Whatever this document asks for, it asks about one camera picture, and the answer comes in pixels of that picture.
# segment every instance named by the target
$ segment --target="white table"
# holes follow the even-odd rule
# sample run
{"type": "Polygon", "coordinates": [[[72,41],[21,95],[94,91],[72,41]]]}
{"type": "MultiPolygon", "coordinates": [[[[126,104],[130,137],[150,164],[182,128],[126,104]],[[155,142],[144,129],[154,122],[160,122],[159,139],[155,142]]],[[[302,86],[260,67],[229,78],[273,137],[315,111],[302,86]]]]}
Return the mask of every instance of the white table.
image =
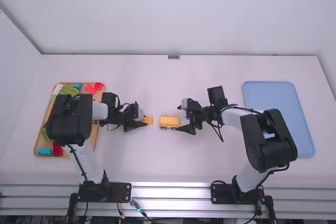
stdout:
{"type": "MultiPolygon", "coordinates": [[[[162,131],[157,122],[161,114],[177,114],[187,123],[176,109],[181,99],[209,105],[206,89],[214,86],[223,86],[229,102],[244,105],[242,84],[253,80],[295,85],[316,148],[313,158],[299,158],[265,182],[277,217],[336,219],[336,102],[312,56],[43,56],[0,163],[0,193],[7,196],[0,214],[66,214],[79,171],[69,159],[35,157],[33,147],[56,83],[101,81],[121,102],[138,101],[154,116],[154,125],[129,133],[100,129],[95,150],[111,181],[136,186],[132,197],[149,216],[250,217],[252,206],[212,205],[208,190],[215,179],[230,182],[247,162],[242,133],[224,127],[222,143],[208,125],[191,136],[162,131]]],[[[78,207],[83,214],[85,205],[78,207]]],[[[118,213],[115,204],[100,203],[90,204],[88,215],[118,213]]]]}

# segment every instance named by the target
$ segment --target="white backdrop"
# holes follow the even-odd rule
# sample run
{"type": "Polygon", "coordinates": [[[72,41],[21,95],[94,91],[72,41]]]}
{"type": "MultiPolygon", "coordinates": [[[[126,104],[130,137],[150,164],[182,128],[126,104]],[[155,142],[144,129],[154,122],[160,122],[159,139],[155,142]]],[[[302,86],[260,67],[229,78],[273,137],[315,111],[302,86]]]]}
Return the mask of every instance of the white backdrop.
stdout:
{"type": "Polygon", "coordinates": [[[319,55],[336,92],[335,0],[0,0],[45,53],[319,55]]]}
{"type": "Polygon", "coordinates": [[[0,10],[0,159],[40,58],[41,54],[0,10]]]}

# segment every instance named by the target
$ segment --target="lego brick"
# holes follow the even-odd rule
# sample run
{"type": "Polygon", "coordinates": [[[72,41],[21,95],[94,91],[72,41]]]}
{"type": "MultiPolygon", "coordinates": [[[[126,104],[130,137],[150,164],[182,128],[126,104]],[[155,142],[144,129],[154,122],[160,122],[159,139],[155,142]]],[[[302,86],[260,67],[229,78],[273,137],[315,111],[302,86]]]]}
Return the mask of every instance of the lego brick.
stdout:
{"type": "Polygon", "coordinates": [[[62,157],[63,156],[63,148],[56,144],[56,142],[53,142],[53,154],[54,157],[62,157]]]}
{"type": "Polygon", "coordinates": [[[91,86],[91,85],[86,85],[85,86],[85,90],[87,91],[87,92],[89,92],[90,94],[95,94],[95,93],[97,93],[97,89],[95,89],[93,86],[91,86]]]}
{"type": "Polygon", "coordinates": [[[39,148],[37,149],[37,154],[38,155],[44,155],[44,156],[52,156],[53,151],[51,149],[47,149],[47,148],[39,148]]]}
{"type": "Polygon", "coordinates": [[[78,89],[80,91],[83,88],[83,84],[81,84],[81,83],[75,83],[73,85],[73,87],[76,88],[76,89],[78,89]]]}
{"type": "Polygon", "coordinates": [[[94,88],[97,89],[97,90],[101,90],[103,87],[103,83],[101,82],[96,82],[95,85],[94,85],[94,88]]]}

